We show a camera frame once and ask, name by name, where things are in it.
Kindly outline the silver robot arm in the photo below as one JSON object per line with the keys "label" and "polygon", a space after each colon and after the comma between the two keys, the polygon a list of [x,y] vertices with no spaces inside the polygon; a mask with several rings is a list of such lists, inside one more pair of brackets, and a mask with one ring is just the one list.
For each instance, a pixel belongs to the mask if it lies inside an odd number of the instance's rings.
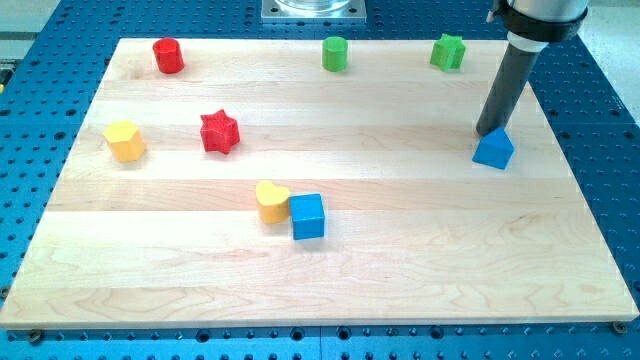
{"label": "silver robot arm", "polygon": [[501,18],[520,37],[547,43],[574,37],[586,16],[589,0],[494,0],[486,21]]}

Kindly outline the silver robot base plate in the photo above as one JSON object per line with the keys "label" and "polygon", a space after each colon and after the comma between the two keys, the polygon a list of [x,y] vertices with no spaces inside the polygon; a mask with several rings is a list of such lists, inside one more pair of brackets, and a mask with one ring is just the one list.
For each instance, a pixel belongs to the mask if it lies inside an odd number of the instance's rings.
{"label": "silver robot base plate", "polygon": [[263,23],[358,22],[367,19],[365,0],[262,0]]}

